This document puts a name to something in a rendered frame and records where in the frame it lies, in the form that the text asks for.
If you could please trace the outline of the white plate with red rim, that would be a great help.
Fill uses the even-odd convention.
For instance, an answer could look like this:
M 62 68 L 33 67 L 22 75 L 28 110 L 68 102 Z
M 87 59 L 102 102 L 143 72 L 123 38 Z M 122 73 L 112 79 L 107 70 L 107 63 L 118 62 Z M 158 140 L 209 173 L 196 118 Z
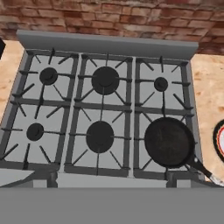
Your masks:
M 224 163 L 224 119 L 220 120 L 213 129 L 213 147 Z

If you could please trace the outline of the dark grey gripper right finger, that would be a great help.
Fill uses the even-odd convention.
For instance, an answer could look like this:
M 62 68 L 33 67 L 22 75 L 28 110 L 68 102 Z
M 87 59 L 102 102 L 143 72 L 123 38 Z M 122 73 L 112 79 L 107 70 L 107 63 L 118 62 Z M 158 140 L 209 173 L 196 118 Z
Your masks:
M 167 188 L 206 188 L 215 187 L 214 183 L 202 181 L 195 176 L 191 175 L 187 179 L 179 179 L 174 173 L 167 175 Z

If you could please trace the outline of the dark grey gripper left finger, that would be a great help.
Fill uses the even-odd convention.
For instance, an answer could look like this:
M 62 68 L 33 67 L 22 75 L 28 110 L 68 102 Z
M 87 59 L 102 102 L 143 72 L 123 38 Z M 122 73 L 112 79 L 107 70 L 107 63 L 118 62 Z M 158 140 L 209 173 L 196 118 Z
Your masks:
M 34 172 L 27 178 L 19 180 L 15 184 L 15 187 L 30 187 L 30 188 L 58 187 L 57 178 L 58 178 L 57 172 L 47 172 L 47 173 Z

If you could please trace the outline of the black frying pan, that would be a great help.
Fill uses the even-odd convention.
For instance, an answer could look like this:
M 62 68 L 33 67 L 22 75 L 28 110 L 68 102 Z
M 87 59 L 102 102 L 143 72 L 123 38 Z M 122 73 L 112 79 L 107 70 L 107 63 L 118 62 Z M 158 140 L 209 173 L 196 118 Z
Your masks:
M 157 164 L 167 169 L 190 165 L 217 186 L 224 187 L 224 181 L 212 174 L 196 157 L 193 133 L 180 120 L 172 117 L 156 119 L 147 127 L 143 140 L 150 158 Z

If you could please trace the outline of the grey gas stove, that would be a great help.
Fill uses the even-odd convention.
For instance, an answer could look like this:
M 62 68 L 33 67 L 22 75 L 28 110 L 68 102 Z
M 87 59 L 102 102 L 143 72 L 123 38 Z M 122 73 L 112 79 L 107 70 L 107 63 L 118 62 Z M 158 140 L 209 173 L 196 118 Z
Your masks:
M 144 146 L 160 117 L 192 132 L 202 163 L 190 61 L 193 42 L 18 31 L 24 48 L 0 123 L 0 168 L 57 172 L 58 186 L 166 187 Z

